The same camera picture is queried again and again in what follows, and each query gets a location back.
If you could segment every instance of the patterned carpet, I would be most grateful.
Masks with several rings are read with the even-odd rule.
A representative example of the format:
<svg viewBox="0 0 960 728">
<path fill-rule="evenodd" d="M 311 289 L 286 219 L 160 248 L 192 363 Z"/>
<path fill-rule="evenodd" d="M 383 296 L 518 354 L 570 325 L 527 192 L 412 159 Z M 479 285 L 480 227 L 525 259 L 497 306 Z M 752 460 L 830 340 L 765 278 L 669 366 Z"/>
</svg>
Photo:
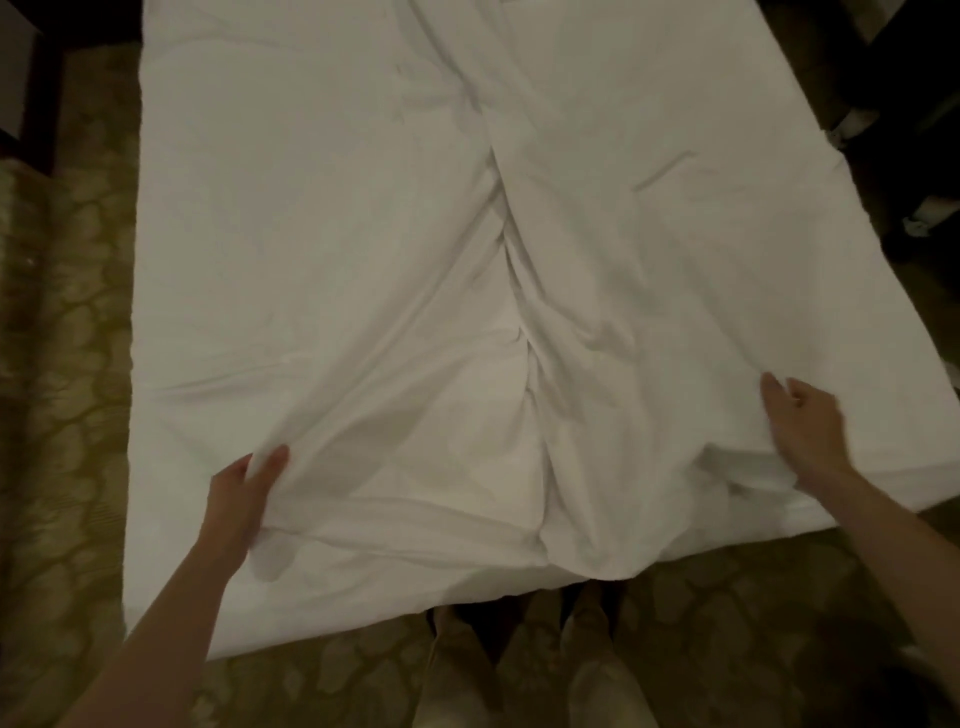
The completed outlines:
<svg viewBox="0 0 960 728">
<path fill-rule="evenodd" d="M 19 705 L 23 726 L 52 725 L 123 631 L 138 54 L 69 54 L 52 180 L 0 166 L 0 706 Z M 960 541 L 960 502 L 932 518 Z M 520 724 L 564 724 L 559 610 L 556 594 L 534 595 L 500 665 Z M 649 569 L 629 585 L 616 644 L 662 728 L 849 728 L 892 724 L 880 669 L 906 639 L 825 532 Z M 212 663 L 194 723 L 408 725 L 429 644 L 410 616 Z"/>
</svg>

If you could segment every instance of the person's left hand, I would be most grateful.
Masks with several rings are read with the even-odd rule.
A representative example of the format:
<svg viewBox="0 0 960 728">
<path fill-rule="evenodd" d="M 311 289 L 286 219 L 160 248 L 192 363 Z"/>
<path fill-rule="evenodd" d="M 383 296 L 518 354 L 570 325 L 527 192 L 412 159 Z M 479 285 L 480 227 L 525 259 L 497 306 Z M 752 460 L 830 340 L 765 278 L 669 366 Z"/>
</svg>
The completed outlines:
<svg viewBox="0 0 960 728">
<path fill-rule="evenodd" d="M 195 548 L 233 576 L 247 558 L 260 530 L 267 495 L 287 467 L 290 449 L 270 453 L 259 472 L 248 477 L 252 455 L 246 455 L 214 475 L 206 497 L 204 523 Z"/>
</svg>

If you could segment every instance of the white bedsheet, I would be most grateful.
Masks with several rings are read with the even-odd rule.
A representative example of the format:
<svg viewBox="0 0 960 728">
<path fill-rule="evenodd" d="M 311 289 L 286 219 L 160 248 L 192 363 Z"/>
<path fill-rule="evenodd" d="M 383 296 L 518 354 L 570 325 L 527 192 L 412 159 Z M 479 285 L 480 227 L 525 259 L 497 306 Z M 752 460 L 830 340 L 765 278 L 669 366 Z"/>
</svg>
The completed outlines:
<svg viewBox="0 0 960 728">
<path fill-rule="evenodd" d="M 214 655 L 829 525 L 764 369 L 836 391 L 901 501 L 960 493 L 946 376 L 752 0 L 145 32 L 128 624 L 209 475 L 278 442 Z"/>
</svg>

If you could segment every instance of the hand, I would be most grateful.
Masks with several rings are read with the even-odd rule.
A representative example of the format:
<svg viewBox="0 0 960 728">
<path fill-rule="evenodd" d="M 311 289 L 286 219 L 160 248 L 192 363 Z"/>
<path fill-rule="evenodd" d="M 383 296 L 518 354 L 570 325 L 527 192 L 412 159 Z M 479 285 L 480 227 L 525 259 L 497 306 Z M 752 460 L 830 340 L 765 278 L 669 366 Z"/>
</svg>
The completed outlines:
<svg viewBox="0 0 960 728">
<path fill-rule="evenodd" d="M 774 444 L 797 474 L 797 485 L 811 495 L 824 483 L 857 475 L 847 451 L 844 418 L 836 397 L 798 379 L 787 389 L 765 373 L 760 378 L 763 407 Z"/>
<path fill-rule="evenodd" d="M 247 477 L 252 455 L 227 465 L 210 479 L 204 523 L 195 548 L 233 576 L 247 558 L 260 530 L 267 495 L 287 467 L 290 449 L 270 453 L 260 471 Z"/>
</svg>

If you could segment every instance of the leg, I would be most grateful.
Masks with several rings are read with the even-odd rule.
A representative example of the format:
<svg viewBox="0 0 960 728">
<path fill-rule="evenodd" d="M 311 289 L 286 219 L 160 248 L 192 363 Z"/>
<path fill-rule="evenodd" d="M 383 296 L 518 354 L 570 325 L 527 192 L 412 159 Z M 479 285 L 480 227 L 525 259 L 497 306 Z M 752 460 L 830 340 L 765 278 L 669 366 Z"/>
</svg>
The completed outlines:
<svg viewBox="0 0 960 728">
<path fill-rule="evenodd" d="M 491 728 L 503 719 L 493 665 L 453 607 L 434 612 L 437 639 L 427 663 L 414 728 Z"/>
<path fill-rule="evenodd" d="M 613 651 L 598 582 L 584 587 L 564 626 L 571 728 L 657 728 L 640 685 Z"/>
</svg>

